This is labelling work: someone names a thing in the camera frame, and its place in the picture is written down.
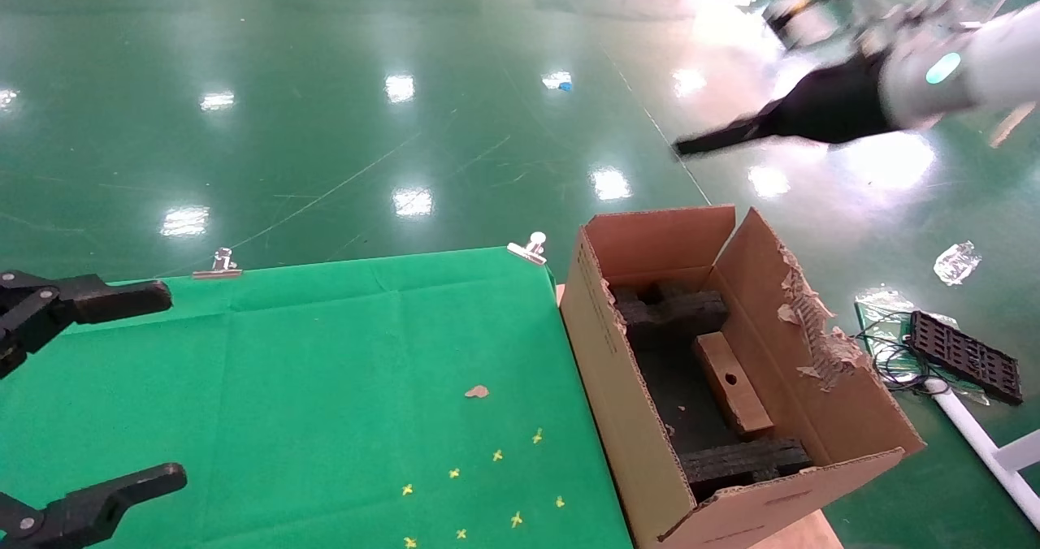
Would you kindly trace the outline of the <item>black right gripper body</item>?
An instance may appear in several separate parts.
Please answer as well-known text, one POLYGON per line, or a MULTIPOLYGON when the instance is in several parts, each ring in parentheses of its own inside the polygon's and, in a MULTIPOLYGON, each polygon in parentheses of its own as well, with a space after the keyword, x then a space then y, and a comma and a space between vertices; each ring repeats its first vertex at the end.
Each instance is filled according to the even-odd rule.
POLYGON ((809 72, 791 92, 770 102, 765 134, 844 145, 891 133, 895 123, 882 101, 884 61, 881 54, 854 54, 840 64, 809 72))

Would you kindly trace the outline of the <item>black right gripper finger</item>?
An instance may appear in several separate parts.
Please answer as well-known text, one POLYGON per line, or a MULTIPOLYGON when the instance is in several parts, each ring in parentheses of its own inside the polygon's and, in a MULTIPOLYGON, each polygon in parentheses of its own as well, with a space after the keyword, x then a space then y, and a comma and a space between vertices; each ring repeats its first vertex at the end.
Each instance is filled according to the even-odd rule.
POLYGON ((773 121, 766 115, 749 115, 731 121, 712 131, 679 137, 673 142, 673 151, 679 158, 690 158, 698 154, 720 152, 728 147, 749 143, 773 134, 773 121))

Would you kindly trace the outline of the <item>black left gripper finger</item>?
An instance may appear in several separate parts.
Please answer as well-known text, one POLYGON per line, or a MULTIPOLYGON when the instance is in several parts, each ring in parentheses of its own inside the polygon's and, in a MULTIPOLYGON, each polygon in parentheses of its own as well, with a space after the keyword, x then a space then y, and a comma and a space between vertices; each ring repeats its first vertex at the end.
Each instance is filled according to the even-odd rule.
POLYGON ((161 313, 172 307, 161 280, 112 286, 100 276, 45 279, 19 270, 1 279, 1 378, 68 326, 89 326, 161 313))
POLYGON ((2 548, 86 548, 114 535, 133 506, 187 485, 185 468, 160 464, 70 492, 42 509, 1 494, 2 548))

